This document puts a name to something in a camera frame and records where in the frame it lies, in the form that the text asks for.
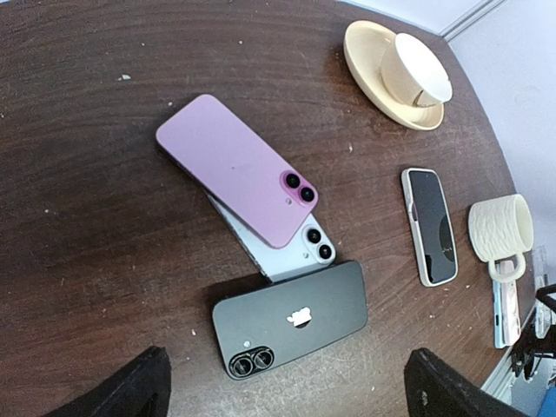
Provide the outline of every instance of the white logo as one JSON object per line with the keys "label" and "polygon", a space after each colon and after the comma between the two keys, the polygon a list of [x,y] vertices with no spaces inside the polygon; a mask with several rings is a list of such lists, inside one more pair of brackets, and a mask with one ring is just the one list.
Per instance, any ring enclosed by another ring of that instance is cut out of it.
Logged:
{"label": "white logo", "polygon": [[297,328],[304,328],[311,321],[311,309],[309,307],[304,307],[299,311],[294,311],[288,321],[293,323]]}

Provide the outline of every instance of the white wall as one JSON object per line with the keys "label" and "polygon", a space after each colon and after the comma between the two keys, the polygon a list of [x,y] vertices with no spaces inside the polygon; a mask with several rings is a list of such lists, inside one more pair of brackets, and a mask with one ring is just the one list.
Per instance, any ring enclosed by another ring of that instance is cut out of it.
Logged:
{"label": "white wall", "polygon": [[441,33],[481,0],[343,0]]}
{"label": "white wall", "polygon": [[556,2],[508,0],[450,42],[488,115],[556,278]]}

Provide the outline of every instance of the wooden table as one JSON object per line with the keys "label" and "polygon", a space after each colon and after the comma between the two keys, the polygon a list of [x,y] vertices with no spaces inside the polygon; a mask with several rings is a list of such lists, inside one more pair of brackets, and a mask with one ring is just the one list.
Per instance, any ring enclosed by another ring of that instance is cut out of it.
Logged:
{"label": "wooden table", "polygon": [[[172,361],[171,416],[405,415],[418,347],[476,384],[493,370],[491,282],[467,211],[514,188],[446,42],[332,1],[15,3],[0,6],[0,415],[58,407],[151,344]],[[403,128],[358,89],[342,53],[356,19],[438,53],[454,97],[437,130]],[[201,93],[318,187],[315,216],[367,286],[366,328],[243,382],[224,373],[210,311],[265,281],[155,142]],[[417,276],[408,166],[436,169],[447,194],[460,273],[439,288]]]}

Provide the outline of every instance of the white cup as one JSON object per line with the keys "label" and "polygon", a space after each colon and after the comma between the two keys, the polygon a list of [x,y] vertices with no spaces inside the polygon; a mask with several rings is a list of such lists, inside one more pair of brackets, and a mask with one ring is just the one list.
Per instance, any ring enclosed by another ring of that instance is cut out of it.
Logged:
{"label": "white cup", "polygon": [[452,98],[452,84],[436,55],[419,39],[399,33],[381,62],[384,86],[398,102],[431,107]]}
{"label": "white cup", "polygon": [[[468,225],[475,254],[488,262],[488,274],[493,280],[512,282],[525,273],[523,253],[533,247],[533,219],[523,195],[476,202],[469,211]],[[510,256],[516,257],[515,269],[499,273],[494,263]]]}

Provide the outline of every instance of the black phone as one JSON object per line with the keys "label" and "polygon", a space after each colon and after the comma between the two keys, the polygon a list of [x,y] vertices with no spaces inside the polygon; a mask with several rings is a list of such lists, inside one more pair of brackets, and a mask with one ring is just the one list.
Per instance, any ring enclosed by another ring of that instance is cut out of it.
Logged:
{"label": "black phone", "polygon": [[420,281],[436,287],[458,274],[452,223],[440,179],[431,169],[401,173]]}
{"label": "black phone", "polygon": [[228,298],[212,318],[226,372],[243,380],[365,327],[361,265],[348,261]]}

